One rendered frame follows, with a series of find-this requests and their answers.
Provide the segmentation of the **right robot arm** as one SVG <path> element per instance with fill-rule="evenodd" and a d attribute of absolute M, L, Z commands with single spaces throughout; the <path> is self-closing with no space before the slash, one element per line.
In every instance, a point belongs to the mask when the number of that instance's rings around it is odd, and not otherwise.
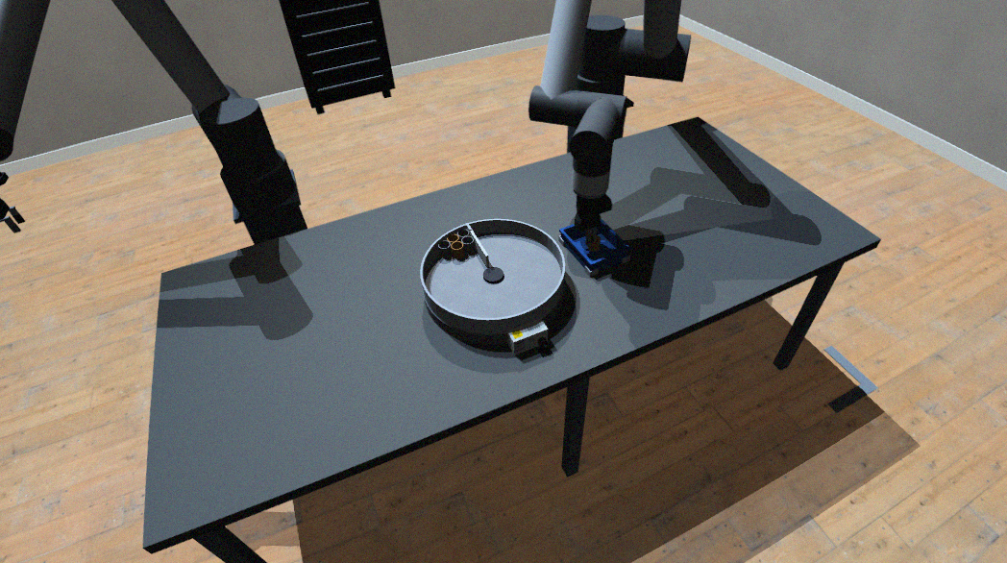
<path fill-rule="evenodd" d="M 233 205 L 262 212 L 292 196 L 293 177 L 285 156 L 275 148 L 258 101 L 224 86 L 164 0 L 111 1 L 191 102 L 221 159 L 221 179 Z M 0 0 L 0 161 L 12 154 L 49 4 Z"/>

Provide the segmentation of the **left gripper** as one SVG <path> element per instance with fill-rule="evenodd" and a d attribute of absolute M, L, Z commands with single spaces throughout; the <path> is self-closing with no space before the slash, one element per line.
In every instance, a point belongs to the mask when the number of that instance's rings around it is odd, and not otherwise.
<path fill-rule="evenodd" d="M 611 199 L 605 194 L 609 186 L 609 176 L 610 170 L 606 175 L 586 177 L 579 175 L 573 168 L 572 188 L 577 194 L 575 226 L 581 232 L 586 231 L 585 244 L 588 248 L 591 247 L 591 240 L 596 241 L 596 232 L 599 230 L 595 227 L 601 224 L 600 214 L 612 210 Z"/>

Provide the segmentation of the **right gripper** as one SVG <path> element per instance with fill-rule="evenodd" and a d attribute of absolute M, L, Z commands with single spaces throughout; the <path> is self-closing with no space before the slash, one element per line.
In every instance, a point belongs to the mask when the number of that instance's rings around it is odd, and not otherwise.
<path fill-rule="evenodd" d="M 9 177 L 8 177 L 8 175 L 6 175 L 5 172 L 0 172 L 0 185 L 5 184 L 6 181 L 8 180 L 8 178 Z M 13 233 L 19 233 L 19 232 L 21 232 L 21 230 L 13 222 L 13 220 L 10 217 L 6 217 L 7 212 L 10 212 L 10 214 L 12 215 L 12 217 L 15 219 L 15 221 L 18 224 L 25 222 L 25 220 L 23 219 L 23 217 L 21 217 L 21 215 L 19 214 L 19 212 L 17 212 L 15 209 L 15 206 L 9 207 L 6 204 L 6 202 L 3 201 L 0 198 L 0 222 L 5 221 L 5 223 L 10 227 L 10 230 L 12 230 Z"/>

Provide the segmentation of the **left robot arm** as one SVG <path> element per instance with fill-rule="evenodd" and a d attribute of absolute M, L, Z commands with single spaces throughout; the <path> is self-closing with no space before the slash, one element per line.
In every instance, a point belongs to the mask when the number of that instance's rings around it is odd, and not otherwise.
<path fill-rule="evenodd" d="M 613 142 L 625 124 L 626 75 L 683 81 L 691 35 L 677 33 L 681 0 L 644 0 L 644 30 L 625 29 L 620 17 L 589 16 L 591 2 L 555 0 L 541 85 L 532 89 L 528 115 L 578 126 L 570 141 L 573 168 L 599 177 L 610 170 Z"/>

